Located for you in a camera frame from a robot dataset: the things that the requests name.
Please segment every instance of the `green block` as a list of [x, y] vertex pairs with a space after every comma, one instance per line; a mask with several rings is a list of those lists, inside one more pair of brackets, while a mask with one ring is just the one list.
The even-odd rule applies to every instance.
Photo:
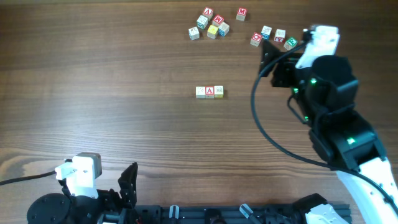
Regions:
[[297, 40], [294, 39], [293, 37], [289, 38], [286, 42], [292, 47], [295, 47], [297, 45]]

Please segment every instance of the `yellow block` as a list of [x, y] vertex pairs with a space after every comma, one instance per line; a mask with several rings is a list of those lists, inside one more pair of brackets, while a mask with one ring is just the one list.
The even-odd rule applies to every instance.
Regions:
[[210, 25], [209, 29], [207, 30], [207, 32], [209, 32], [211, 34], [214, 34], [214, 35], [217, 34], [217, 31], [218, 31], [218, 27], [217, 26], [213, 26], [213, 25]]

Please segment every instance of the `toy block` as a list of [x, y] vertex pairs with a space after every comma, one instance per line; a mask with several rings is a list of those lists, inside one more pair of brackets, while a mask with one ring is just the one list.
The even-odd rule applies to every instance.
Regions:
[[224, 18], [222, 18], [220, 15], [217, 15], [213, 19], [213, 26], [219, 27], [223, 22], [224, 22]]
[[271, 35], [271, 30], [271, 27], [263, 26], [261, 31], [262, 38], [268, 40], [269, 36]]
[[276, 42], [283, 42], [285, 40], [286, 30], [277, 29], [275, 32], [275, 39]]
[[205, 29], [207, 26], [207, 18], [203, 15], [200, 15], [199, 19], [197, 20], [197, 26], [201, 29]]
[[199, 39], [199, 30], [197, 27], [192, 27], [188, 30], [188, 33], [191, 40]]
[[224, 97], [224, 87], [223, 86], [214, 86], [214, 97], [215, 98]]
[[206, 90], [206, 99], [213, 99], [214, 98], [214, 87], [213, 86], [206, 86], [205, 87]]
[[245, 8], [239, 8], [238, 13], [236, 14], [236, 19], [240, 21], [244, 21], [244, 18], [246, 17], [246, 14], [248, 13], [248, 10]]
[[207, 21], [210, 21], [210, 19], [213, 17], [213, 9], [210, 9], [209, 7], [206, 7], [205, 10], [203, 10], [202, 15], [207, 18]]
[[209, 29], [207, 30], [207, 36], [215, 39], [217, 37], [217, 31], [218, 31], [218, 27], [210, 25]]
[[254, 35], [251, 37], [250, 44], [258, 47], [261, 40], [262, 40], [262, 36], [258, 33], [254, 33]]
[[219, 35], [222, 35], [225, 37], [225, 35], [229, 32], [229, 25], [223, 22], [219, 27], [218, 27], [218, 33]]
[[205, 98], [205, 87], [197, 86], [197, 98], [204, 99]]
[[297, 40], [291, 37], [286, 40], [284, 47], [286, 48], [286, 50], [292, 50], [297, 45], [297, 43]]

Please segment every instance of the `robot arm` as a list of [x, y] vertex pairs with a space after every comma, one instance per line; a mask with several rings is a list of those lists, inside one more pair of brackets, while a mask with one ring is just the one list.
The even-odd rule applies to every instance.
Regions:
[[[397, 198], [386, 151], [375, 130], [354, 110], [358, 80], [348, 60], [334, 55], [339, 38], [336, 27], [315, 26], [304, 30], [303, 40], [308, 42], [304, 53], [291, 54], [277, 64], [272, 86], [292, 89], [292, 98], [299, 105], [302, 117], [289, 108], [311, 127], [310, 139], [321, 159], [336, 170], [364, 175]], [[264, 42], [260, 71], [281, 54], [272, 44]], [[396, 212], [378, 189], [354, 175], [336, 173], [358, 204], [366, 223], [398, 223]], [[309, 222], [316, 220], [314, 215], [306, 217]]]

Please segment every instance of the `white block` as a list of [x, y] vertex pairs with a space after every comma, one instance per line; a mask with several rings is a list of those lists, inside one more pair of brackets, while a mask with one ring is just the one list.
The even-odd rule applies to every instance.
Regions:
[[261, 43], [261, 40], [262, 40], [262, 35], [254, 33], [254, 35], [251, 37], [250, 44], [258, 47], [258, 45]]
[[197, 86], [197, 98], [204, 99], [205, 98], [205, 87]]
[[263, 26], [261, 30], [262, 38], [268, 40], [269, 36], [271, 35], [271, 30], [272, 30], [271, 27]]
[[205, 29], [207, 26], [207, 18], [203, 15], [200, 15], [197, 20], [197, 26], [201, 29]]
[[202, 15], [207, 18], [207, 21], [210, 21], [210, 19], [213, 17], [213, 12], [213, 9], [206, 7], [205, 10], [203, 10]]
[[217, 15], [213, 19], [213, 26], [219, 27], [222, 23], [224, 22], [224, 18], [222, 18], [220, 15]]
[[214, 86], [214, 97], [215, 98], [224, 97], [224, 87], [223, 86]]
[[213, 86], [206, 86], [205, 87], [205, 98], [206, 99], [213, 99], [214, 98], [214, 87]]
[[191, 40], [199, 39], [199, 30], [197, 27], [192, 27], [188, 30], [188, 33]]
[[219, 27], [218, 27], [218, 33], [225, 37], [225, 35], [229, 32], [229, 25], [223, 22]]
[[239, 8], [238, 13], [236, 14], [236, 19], [240, 21], [244, 21], [246, 18], [246, 14], [248, 13], [248, 10], [245, 8]]
[[274, 41], [282, 43], [285, 40], [285, 34], [286, 34], [286, 30], [277, 29], [275, 32]]

